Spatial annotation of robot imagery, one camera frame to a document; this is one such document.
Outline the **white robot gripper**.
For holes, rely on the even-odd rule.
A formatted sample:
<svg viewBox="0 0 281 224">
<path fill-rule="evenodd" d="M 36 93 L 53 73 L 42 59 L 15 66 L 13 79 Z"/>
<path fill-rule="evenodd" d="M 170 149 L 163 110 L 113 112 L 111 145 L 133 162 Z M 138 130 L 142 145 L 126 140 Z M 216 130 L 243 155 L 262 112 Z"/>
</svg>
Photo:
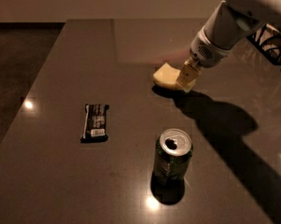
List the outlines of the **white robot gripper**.
<svg viewBox="0 0 281 224">
<path fill-rule="evenodd" d="M 213 29 L 204 26 L 190 44 L 190 57 L 181 68 L 176 85 L 184 92 L 189 92 L 201 74 L 201 66 L 210 68 L 226 58 L 232 49 L 232 42 L 223 34 L 217 35 Z"/>
</svg>

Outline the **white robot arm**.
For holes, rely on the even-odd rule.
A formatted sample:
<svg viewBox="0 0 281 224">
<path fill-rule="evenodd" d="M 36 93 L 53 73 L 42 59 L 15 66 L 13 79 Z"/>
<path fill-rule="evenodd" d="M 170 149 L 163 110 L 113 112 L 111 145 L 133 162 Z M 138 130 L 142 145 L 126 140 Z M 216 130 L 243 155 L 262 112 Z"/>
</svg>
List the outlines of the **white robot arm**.
<svg viewBox="0 0 281 224">
<path fill-rule="evenodd" d="M 266 23 L 281 27 L 281 0 L 222 0 L 190 44 L 176 87 L 188 92 L 203 68 L 210 68 L 228 56 L 242 38 Z"/>
</svg>

